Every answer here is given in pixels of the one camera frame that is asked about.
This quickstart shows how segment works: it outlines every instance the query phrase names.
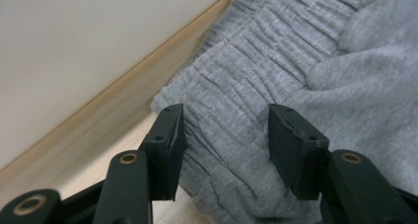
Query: gray fabric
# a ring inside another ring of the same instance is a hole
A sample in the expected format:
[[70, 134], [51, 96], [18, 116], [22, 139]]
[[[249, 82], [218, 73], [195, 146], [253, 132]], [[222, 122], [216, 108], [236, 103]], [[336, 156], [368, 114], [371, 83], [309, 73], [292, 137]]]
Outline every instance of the gray fabric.
[[156, 112], [184, 104], [180, 183], [197, 208], [216, 223], [320, 221], [318, 203], [297, 201], [269, 161], [270, 103], [306, 117], [330, 150], [364, 153], [393, 185], [418, 194], [418, 1], [254, 6], [235, 22], [231, 7], [152, 104]]

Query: gray cloth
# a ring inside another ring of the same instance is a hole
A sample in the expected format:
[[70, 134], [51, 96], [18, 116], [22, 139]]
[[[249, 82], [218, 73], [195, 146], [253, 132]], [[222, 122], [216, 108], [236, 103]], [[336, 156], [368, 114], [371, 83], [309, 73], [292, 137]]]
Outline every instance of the gray cloth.
[[416, 10], [416, 0], [234, 0], [152, 104], [184, 104], [180, 184], [196, 207], [216, 223], [320, 221], [318, 202], [297, 201], [269, 161], [271, 103], [418, 194]]

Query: white wall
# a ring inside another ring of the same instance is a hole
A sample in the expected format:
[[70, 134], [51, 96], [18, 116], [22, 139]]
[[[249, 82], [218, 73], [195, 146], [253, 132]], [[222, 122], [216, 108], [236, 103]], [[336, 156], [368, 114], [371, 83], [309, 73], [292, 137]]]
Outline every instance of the white wall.
[[216, 1], [0, 0], [0, 169]]

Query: black plastic bracket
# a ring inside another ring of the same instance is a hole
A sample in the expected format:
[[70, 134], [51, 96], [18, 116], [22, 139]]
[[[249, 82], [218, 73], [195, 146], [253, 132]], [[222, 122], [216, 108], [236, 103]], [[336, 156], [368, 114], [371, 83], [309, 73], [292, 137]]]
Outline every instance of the black plastic bracket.
[[152, 200], [174, 200], [186, 148], [183, 105], [163, 109], [139, 147], [149, 161]]
[[61, 204], [59, 193], [53, 189], [27, 192], [9, 202], [1, 211], [0, 223], [55, 223], [55, 212]]
[[125, 151], [111, 159], [94, 224], [152, 223], [147, 156]]
[[270, 105], [268, 115], [270, 159], [286, 187], [299, 200], [319, 195], [315, 173], [326, 160], [329, 139], [295, 110]]
[[396, 189], [364, 155], [336, 150], [329, 158], [328, 173], [350, 223], [418, 223]]

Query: wooden trim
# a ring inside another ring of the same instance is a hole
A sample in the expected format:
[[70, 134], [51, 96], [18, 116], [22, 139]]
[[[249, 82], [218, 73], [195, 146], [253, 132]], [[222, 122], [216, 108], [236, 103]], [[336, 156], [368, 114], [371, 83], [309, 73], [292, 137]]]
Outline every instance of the wooden trim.
[[100, 181], [108, 161], [135, 149], [155, 119], [150, 102], [201, 43], [231, 0], [219, 0], [0, 171], [0, 208], [36, 188], [63, 198]]

